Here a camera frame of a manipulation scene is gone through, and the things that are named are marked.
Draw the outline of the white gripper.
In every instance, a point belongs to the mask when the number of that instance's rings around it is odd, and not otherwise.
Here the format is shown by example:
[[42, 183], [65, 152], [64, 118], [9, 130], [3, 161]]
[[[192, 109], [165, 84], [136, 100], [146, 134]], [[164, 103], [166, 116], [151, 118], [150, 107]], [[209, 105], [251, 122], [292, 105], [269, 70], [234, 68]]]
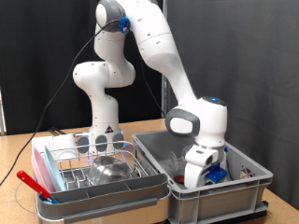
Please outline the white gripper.
[[192, 163], [187, 163], [184, 172], [184, 186], [188, 189], [204, 186], [207, 169]]

